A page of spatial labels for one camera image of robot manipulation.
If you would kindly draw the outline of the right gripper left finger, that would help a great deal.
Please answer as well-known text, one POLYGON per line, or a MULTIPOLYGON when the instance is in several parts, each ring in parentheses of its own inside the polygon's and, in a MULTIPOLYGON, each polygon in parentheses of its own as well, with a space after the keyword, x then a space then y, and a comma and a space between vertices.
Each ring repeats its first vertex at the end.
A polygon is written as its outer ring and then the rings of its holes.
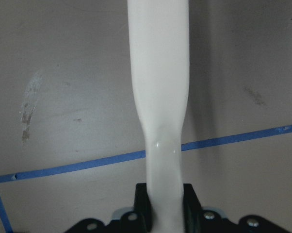
POLYGON ((147 193, 146 183, 138 183, 135 186, 134 211, 140 212, 145 220, 147 232, 152 230, 152 207, 147 193))

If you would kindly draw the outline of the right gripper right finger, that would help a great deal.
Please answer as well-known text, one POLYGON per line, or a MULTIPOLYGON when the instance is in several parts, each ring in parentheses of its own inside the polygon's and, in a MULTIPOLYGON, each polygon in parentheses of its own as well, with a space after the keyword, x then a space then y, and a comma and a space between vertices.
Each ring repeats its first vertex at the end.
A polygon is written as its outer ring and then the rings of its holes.
POLYGON ((184 210, 184 225, 186 233, 199 233, 200 226, 200 211, 201 204, 197 198, 194 188, 191 184, 183 185, 183 210, 184 210))

